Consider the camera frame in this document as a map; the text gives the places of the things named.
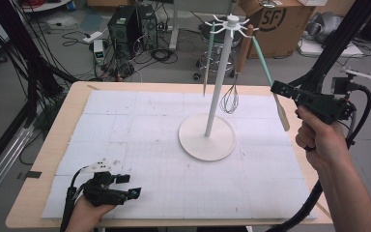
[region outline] cardboard box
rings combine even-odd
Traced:
[[[296,49],[315,7],[303,6],[297,0],[274,2],[277,4],[275,8],[264,8],[260,0],[240,0],[239,5],[249,18],[247,24],[260,28],[254,32],[254,36],[264,56],[290,56]],[[258,58],[253,44],[251,44],[247,58]]]
[[[134,6],[135,0],[87,0],[87,5],[90,7]]]

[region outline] white device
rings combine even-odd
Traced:
[[[325,6],[328,0],[298,0],[303,6]]]
[[[83,167],[80,170],[80,173],[97,173],[97,172],[106,172],[111,170],[111,165],[107,159],[99,160],[92,165]]]
[[[103,40],[93,41],[93,54],[95,55],[96,62],[100,65],[103,65],[104,64]]]
[[[83,38],[83,41],[86,42],[86,43],[90,43],[92,40],[94,40],[95,38],[101,36],[101,34],[103,34],[102,32],[95,32],[93,33],[92,35],[90,35],[89,38]]]

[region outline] wooden table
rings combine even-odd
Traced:
[[[119,91],[147,91],[147,92],[174,92],[174,93],[202,93],[203,87],[195,84],[160,84],[160,83],[101,83],[76,82],[72,85],[68,96],[44,142],[32,171],[42,172],[39,179],[28,178],[17,197],[6,224],[9,228],[53,228],[60,227],[60,219],[43,219],[42,212],[46,199],[50,194],[53,178],[57,167],[65,154],[71,135],[86,105],[87,99],[93,90]],[[214,86],[207,86],[207,93],[212,93]],[[241,95],[271,96],[268,86],[239,86]],[[295,114],[296,106],[292,100],[280,98],[281,104],[287,113],[291,128],[289,138],[294,144],[300,169],[309,190],[313,188],[318,177],[314,169],[307,162],[305,152],[296,145],[295,136],[300,127],[300,119]],[[315,207],[317,219],[305,220],[303,224],[332,224],[328,212],[328,204],[322,195]],[[266,225],[281,223],[283,220],[259,219],[118,219],[104,220],[101,227],[119,226],[204,226],[204,225]]]

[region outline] hand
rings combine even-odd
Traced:
[[[316,148],[306,152],[306,158],[317,171],[343,161],[352,162],[342,125],[338,122],[325,124],[303,105],[296,112],[303,120],[296,137],[297,144],[302,148]]]
[[[74,205],[71,220],[69,221],[67,232],[89,232],[101,221],[101,218],[113,210],[114,205],[101,205],[95,207],[84,195],[80,196]]]

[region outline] paper sheet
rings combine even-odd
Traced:
[[[142,188],[136,200],[105,218],[290,218],[309,192],[273,97],[240,96],[234,114],[216,115],[234,128],[226,159],[195,159],[178,130],[190,115],[209,113],[211,95],[93,91],[54,178],[43,218],[61,218],[66,190],[81,167],[106,158],[112,174]],[[80,174],[79,187],[93,177]]]

